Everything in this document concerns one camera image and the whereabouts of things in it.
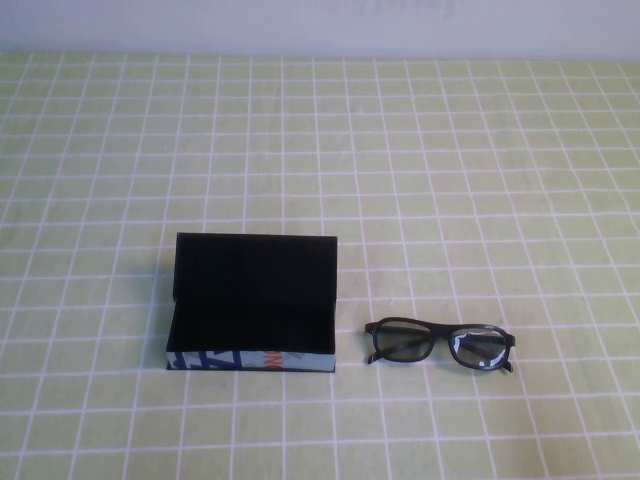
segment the glasses lens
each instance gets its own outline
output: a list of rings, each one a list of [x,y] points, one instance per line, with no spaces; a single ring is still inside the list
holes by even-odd
[[[410,322],[385,322],[376,335],[382,357],[395,361],[419,360],[429,349],[430,341],[429,329]]]
[[[498,365],[507,352],[507,342],[500,332],[485,328],[456,331],[451,342],[456,357],[463,363],[481,368]]]

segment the eyeglass case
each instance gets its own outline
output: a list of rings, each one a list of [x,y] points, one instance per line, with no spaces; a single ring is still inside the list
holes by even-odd
[[[335,371],[336,237],[178,233],[170,370]]]

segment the black glasses frame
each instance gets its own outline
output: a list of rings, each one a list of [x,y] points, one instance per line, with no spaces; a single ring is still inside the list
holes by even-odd
[[[420,355],[420,357],[416,357],[416,358],[412,358],[412,359],[396,359],[396,358],[390,358],[390,356],[392,357],[393,353],[396,353],[398,350],[402,350],[404,348],[410,347],[413,345],[413,342],[416,342],[415,340],[412,342],[405,342],[403,344],[397,345],[395,347],[392,348],[388,348],[386,350],[383,350],[379,347],[378,345],[378,333],[380,332],[381,327],[383,327],[386,323],[389,322],[396,322],[396,323],[410,323],[413,325],[420,325],[422,327],[425,327],[429,330],[429,346],[427,348],[427,351],[425,353],[423,353],[422,355]],[[461,360],[458,355],[456,354],[455,350],[454,350],[454,345],[453,345],[453,341],[454,341],[454,335],[456,332],[460,331],[460,330],[465,330],[465,329],[469,329],[469,328],[481,328],[484,330],[491,330],[493,332],[497,332],[499,333],[502,338],[504,339],[504,343],[505,343],[505,354],[503,356],[503,358],[496,363],[495,365],[490,365],[490,366],[486,366],[486,367],[481,367],[479,365],[475,365],[469,362],[465,362],[464,360]],[[379,360],[381,358],[384,358],[385,360],[389,360],[391,362],[400,362],[400,363],[414,363],[414,362],[419,362],[421,360],[424,360],[425,358],[427,358],[429,356],[429,354],[431,353],[431,351],[433,350],[433,347],[436,344],[436,341],[441,338],[443,340],[446,340],[447,343],[449,344],[449,351],[451,352],[451,356],[453,357],[453,359],[458,362],[460,365],[467,367],[467,368],[473,368],[474,370],[482,370],[485,372],[489,372],[492,370],[499,370],[501,368],[504,368],[505,370],[508,370],[509,372],[513,372],[513,367],[511,366],[511,363],[509,362],[509,351],[511,350],[511,347],[515,347],[516,346],[516,338],[513,335],[508,334],[507,332],[505,332],[504,330],[502,330],[500,327],[496,327],[495,325],[485,325],[482,323],[467,323],[467,324],[458,324],[458,325],[444,325],[441,323],[430,323],[430,322],[423,322],[420,320],[414,320],[412,318],[402,318],[402,317],[387,317],[387,318],[383,318],[382,320],[378,321],[378,322],[373,322],[373,323],[367,323],[364,327],[364,331],[365,333],[369,333],[373,336],[373,347],[375,348],[375,352],[372,353],[371,355],[369,355],[369,358],[367,359],[367,363],[371,364],[373,362],[375,362],[376,360]],[[424,341],[427,340],[418,340],[418,343],[423,343]]]

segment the eyeglasses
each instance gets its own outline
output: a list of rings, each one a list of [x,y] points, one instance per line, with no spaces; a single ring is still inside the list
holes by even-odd
[[[451,355],[460,365],[475,370],[513,372],[509,350],[516,339],[493,325],[442,325],[410,318],[388,317],[365,325],[365,333],[373,335],[376,349],[367,363],[384,358],[392,362],[419,362],[429,356],[436,340],[449,343]]]

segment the black case lid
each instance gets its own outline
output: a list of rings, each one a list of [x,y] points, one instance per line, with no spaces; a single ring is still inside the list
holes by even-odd
[[[336,237],[178,233],[173,299],[334,305],[337,262]]]

